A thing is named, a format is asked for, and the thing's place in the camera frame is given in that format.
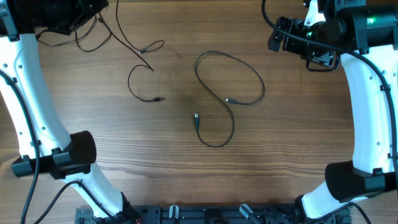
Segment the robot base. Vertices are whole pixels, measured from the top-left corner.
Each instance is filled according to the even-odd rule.
[[[291,224],[294,221],[294,204],[267,205],[253,207],[253,214],[246,218],[240,207],[177,207],[133,206],[142,218],[135,223],[125,224]],[[310,221],[314,224],[350,224],[351,213],[348,208],[331,215],[322,221]],[[109,218],[93,219],[92,209],[76,210],[75,224],[114,223]]]

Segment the metal bracket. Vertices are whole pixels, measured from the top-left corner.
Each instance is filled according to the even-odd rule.
[[[10,41],[18,41],[19,35],[17,27],[12,20],[11,12],[7,5],[7,0],[0,0],[0,21],[3,21],[4,26],[6,27],[8,38],[10,39]]]

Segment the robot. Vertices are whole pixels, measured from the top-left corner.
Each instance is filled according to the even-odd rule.
[[[0,90],[21,154],[12,171],[18,177],[34,176],[21,223],[43,173],[66,183],[58,197],[72,186],[90,205],[76,210],[75,223],[351,223],[349,207],[355,202],[397,189],[398,9],[367,6],[365,0],[304,0],[308,8],[304,21],[280,17],[273,24],[262,0],[264,20],[274,29],[270,50],[277,52],[283,41],[283,50],[299,54],[314,72],[330,72],[342,64],[353,107],[353,160],[329,164],[325,182],[294,204],[132,206],[95,162],[92,135],[69,134],[57,116],[35,36],[38,27],[70,35],[107,5],[107,0],[0,0]],[[310,63],[327,69],[311,69]]]

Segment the wooden surface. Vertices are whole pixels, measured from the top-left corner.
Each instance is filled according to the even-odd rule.
[[[71,132],[89,130],[97,144],[98,164],[134,205],[293,202],[324,180],[327,164],[347,161],[353,153],[353,118],[342,69],[309,73],[298,55],[267,49],[272,30],[263,21],[260,1],[124,2],[120,20],[138,47],[164,39],[158,52],[144,54],[152,73],[139,68],[132,86],[140,96],[164,96],[143,103],[127,89],[127,75],[140,61],[112,39],[86,54],[75,45],[40,45],[40,59],[55,107]],[[115,5],[103,15],[121,36]],[[269,1],[267,11],[304,18],[302,1]],[[86,31],[85,26],[79,33]],[[99,24],[81,44],[92,48],[106,38]],[[71,37],[45,34],[56,43]],[[266,83],[266,97],[254,106],[231,108],[236,133],[224,148],[205,147],[195,134],[193,114],[200,113],[201,134],[212,144],[229,135],[227,111],[197,81],[195,58],[220,50],[251,64]],[[203,61],[200,74],[222,98],[253,100],[257,77],[223,57]],[[18,179],[11,163],[19,156],[11,118],[0,101],[0,223],[18,223],[31,177]],[[41,175],[27,222],[43,212],[62,187]],[[44,223],[71,223],[85,202],[68,189]],[[395,223],[396,193],[360,203],[373,223]],[[354,222],[364,223],[354,212]]]

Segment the wooden table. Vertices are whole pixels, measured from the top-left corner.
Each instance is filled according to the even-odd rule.
[[[115,39],[86,54],[75,45],[39,45],[40,59],[55,107],[71,132],[89,130],[98,148],[98,164],[133,205],[293,202],[324,181],[327,164],[351,159],[354,146],[349,89],[343,70],[310,73],[298,55],[267,49],[272,32],[263,21],[260,1],[124,2],[120,20],[138,47],[164,39],[161,50],[144,54],[152,73],[139,68],[127,88],[130,69],[140,61]],[[103,12],[115,33],[115,4]],[[270,1],[267,12],[304,18],[302,1]],[[83,34],[89,24],[79,34]],[[98,45],[107,32],[98,24],[81,44]],[[51,43],[68,40],[45,34]],[[196,57],[220,50],[251,64],[266,83],[266,97],[254,106],[232,105],[236,133],[224,148],[212,149],[197,138],[194,113],[209,143],[230,133],[228,112],[198,82]],[[249,101],[260,83],[243,65],[209,57],[200,67],[207,85],[222,98]],[[0,102],[0,223],[18,223],[31,177],[18,179],[10,165],[19,156],[17,136]],[[41,175],[27,223],[34,222],[62,187]],[[68,189],[44,223],[71,223],[83,199]],[[360,203],[374,223],[395,223],[396,193]],[[354,222],[364,223],[357,211]]]

